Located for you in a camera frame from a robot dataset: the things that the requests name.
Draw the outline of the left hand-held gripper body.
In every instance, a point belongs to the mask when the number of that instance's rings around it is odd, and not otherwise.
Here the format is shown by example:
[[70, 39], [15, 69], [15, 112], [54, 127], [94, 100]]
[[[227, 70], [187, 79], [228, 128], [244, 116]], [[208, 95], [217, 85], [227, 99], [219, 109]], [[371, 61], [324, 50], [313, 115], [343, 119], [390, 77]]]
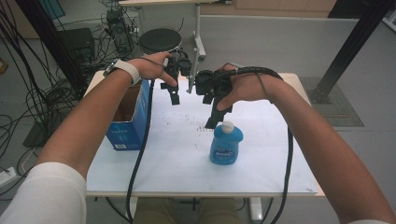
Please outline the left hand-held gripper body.
[[178, 81], [179, 76], [188, 77], [191, 74], [192, 63], [188, 57], [171, 57], [163, 61], [164, 72]]

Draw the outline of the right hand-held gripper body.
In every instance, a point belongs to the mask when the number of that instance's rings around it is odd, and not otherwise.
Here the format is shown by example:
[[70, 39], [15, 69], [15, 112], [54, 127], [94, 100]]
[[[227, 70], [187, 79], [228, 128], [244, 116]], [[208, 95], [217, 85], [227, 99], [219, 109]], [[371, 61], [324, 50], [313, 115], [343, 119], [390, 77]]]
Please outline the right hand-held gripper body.
[[213, 94], [212, 105], [217, 104], [232, 89], [231, 75], [226, 71], [201, 70], [189, 78], [188, 93], [194, 91], [196, 95], [203, 98], [206, 94]]

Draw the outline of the blue detergent bottle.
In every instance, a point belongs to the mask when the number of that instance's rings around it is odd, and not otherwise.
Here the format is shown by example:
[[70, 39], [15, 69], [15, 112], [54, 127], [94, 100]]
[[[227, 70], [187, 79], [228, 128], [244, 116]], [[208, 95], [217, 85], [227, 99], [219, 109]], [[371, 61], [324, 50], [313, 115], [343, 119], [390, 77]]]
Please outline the blue detergent bottle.
[[239, 144], [244, 139], [242, 131], [230, 121], [223, 121], [214, 131], [209, 158], [217, 165], [234, 164]]

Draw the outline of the blue cardboard box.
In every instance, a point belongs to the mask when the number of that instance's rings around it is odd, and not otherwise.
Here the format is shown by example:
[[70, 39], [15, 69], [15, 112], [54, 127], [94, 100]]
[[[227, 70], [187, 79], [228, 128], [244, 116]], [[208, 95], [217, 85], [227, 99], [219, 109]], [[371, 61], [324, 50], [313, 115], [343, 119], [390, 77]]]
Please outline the blue cardboard box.
[[124, 94], [106, 133], [116, 150], [140, 150], [148, 120], [149, 82], [139, 81]]

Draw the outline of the person's left hand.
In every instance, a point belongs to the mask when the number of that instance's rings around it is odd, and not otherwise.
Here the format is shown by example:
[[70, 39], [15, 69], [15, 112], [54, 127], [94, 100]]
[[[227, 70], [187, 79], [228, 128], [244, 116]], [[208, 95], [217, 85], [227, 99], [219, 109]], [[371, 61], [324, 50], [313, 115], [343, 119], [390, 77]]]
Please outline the person's left hand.
[[163, 68], [163, 63], [172, 55], [167, 52], [158, 52], [145, 55], [140, 58], [134, 58], [129, 61], [139, 72], [139, 75], [145, 79], [161, 79], [170, 86], [176, 86], [177, 82], [168, 75]]

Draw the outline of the person's right hand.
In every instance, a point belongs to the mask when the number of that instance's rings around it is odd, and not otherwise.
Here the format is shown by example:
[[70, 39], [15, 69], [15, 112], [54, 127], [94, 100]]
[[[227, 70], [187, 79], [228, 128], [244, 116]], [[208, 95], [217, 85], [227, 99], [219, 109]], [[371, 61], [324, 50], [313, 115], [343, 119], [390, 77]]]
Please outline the person's right hand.
[[218, 111], [223, 111], [239, 101], [268, 100], [275, 103], [280, 93], [287, 87], [283, 80], [268, 74], [247, 73], [231, 77], [233, 89], [220, 100]]

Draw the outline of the black round stool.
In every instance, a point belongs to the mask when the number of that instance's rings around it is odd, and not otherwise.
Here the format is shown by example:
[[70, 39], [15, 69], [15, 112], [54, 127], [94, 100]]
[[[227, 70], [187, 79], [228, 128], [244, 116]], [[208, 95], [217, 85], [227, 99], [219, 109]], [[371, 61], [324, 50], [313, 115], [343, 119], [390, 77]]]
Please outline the black round stool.
[[143, 33], [139, 38], [144, 53], [156, 53], [178, 49], [182, 43], [181, 35], [172, 29], [158, 28]]

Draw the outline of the white band wristwatch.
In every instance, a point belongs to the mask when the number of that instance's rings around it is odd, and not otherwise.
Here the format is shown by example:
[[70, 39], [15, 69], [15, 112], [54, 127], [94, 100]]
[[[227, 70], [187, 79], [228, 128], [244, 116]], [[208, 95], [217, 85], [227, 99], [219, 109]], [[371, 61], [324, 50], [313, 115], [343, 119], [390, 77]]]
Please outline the white band wristwatch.
[[127, 72], [131, 78], [132, 78], [132, 82], [131, 85], [135, 85], [139, 79], [140, 79], [140, 75], [139, 75], [139, 71], [130, 63], [124, 62], [121, 59], [115, 59], [113, 60], [104, 70], [103, 76], [107, 77], [111, 72], [113, 72], [114, 70], [123, 70], [124, 72]]

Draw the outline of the wooden desk with white leg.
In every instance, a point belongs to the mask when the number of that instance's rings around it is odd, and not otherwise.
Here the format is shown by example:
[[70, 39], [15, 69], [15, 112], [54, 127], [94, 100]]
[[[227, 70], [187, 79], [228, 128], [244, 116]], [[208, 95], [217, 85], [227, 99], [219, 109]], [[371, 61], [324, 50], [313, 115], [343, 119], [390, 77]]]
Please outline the wooden desk with white leg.
[[190, 4], [194, 5], [194, 30], [192, 32], [195, 41], [195, 52], [198, 60], [203, 60], [206, 57], [205, 47], [201, 39], [201, 4], [211, 4], [218, 0], [120, 0], [121, 7], [134, 7], [137, 10], [138, 21], [140, 23], [141, 31], [144, 31], [144, 14], [143, 6], [157, 6], [157, 5], [180, 5]]

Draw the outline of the white table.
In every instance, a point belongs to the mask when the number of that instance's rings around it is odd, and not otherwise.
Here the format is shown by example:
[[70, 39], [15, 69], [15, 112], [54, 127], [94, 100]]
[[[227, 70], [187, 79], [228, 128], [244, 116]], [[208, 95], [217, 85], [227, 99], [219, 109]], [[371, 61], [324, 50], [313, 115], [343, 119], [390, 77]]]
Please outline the white table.
[[262, 196], [311, 195], [317, 185], [298, 145], [288, 143], [288, 128], [267, 101], [238, 102], [226, 115], [244, 139], [234, 164], [209, 159], [213, 132], [205, 128], [210, 105], [179, 83], [179, 105], [155, 87], [144, 152], [117, 151], [104, 140], [91, 165], [91, 195]]

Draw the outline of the black computer tower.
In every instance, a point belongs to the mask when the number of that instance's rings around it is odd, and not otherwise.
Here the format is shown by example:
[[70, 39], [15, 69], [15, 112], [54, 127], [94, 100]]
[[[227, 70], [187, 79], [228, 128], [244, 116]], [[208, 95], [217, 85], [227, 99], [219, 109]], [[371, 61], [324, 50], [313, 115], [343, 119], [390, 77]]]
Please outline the black computer tower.
[[109, 10], [106, 13], [106, 23], [110, 35], [114, 39], [116, 51], [120, 55], [127, 55], [132, 51], [131, 38], [122, 16], [122, 10]]

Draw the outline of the black equipment box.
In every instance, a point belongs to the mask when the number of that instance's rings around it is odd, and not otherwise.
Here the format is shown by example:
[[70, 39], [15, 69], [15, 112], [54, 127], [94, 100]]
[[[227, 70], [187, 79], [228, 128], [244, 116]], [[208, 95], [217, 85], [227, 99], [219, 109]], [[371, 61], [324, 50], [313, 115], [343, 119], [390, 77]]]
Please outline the black equipment box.
[[71, 57], [78, 63], [94, 59], [94, 38], [89, 28], [78, 28], [58, 32]]

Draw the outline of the person in beige clothes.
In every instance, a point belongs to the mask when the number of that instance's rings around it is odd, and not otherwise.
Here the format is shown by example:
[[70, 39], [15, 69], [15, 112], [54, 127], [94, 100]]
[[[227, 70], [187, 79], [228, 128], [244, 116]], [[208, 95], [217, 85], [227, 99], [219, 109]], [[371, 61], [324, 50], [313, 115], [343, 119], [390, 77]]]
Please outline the person in beige clothes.
[[[177, 224], [169, 198], [140, 198], [134, 224]], [[232, 198], [201, 198], [197, 224], [241, 224]]]

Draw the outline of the teal panel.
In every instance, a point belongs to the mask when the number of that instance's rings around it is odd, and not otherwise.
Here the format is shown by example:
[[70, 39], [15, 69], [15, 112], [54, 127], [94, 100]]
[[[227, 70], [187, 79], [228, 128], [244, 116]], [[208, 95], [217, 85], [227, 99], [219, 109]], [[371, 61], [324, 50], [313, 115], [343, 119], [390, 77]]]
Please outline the teal panel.
[[39, 2], [49, 17], [53, 20], [65, 15], [59, 0], [39, 0]]

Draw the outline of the white power strip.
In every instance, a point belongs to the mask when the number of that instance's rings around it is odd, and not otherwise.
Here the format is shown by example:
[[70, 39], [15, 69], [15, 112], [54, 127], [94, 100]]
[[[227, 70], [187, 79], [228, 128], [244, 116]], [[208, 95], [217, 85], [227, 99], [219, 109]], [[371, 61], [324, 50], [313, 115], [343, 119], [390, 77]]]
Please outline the white power strip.
[[11, 183], [17, 178], [17, 173], [13, 167], [9, 167], [4, 171], [0, 172], [0, 188]]

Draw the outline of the black stand base plate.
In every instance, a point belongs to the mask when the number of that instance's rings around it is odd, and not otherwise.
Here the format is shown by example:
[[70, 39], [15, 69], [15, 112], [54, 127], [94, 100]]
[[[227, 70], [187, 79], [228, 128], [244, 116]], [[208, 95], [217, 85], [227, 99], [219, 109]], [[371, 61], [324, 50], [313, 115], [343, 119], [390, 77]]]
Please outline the black stand base plate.
[[55, 129], [52, 123], [35, 122], [22, 144], [25, 147], [43, 147]]

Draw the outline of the black metal post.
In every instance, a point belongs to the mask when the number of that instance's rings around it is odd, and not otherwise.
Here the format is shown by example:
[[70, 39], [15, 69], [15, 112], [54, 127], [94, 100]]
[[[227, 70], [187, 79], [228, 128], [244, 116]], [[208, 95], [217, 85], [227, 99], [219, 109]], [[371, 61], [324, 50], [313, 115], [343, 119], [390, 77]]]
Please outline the black metal post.
[[329, 104], [330, 93], [347, 70], [363, 45], [386, 16], [396, 0], [374, 0], [362, 14], [357, 24], [336, 54], [323, 78], [313, 90], [307, 92], [312, 104]]

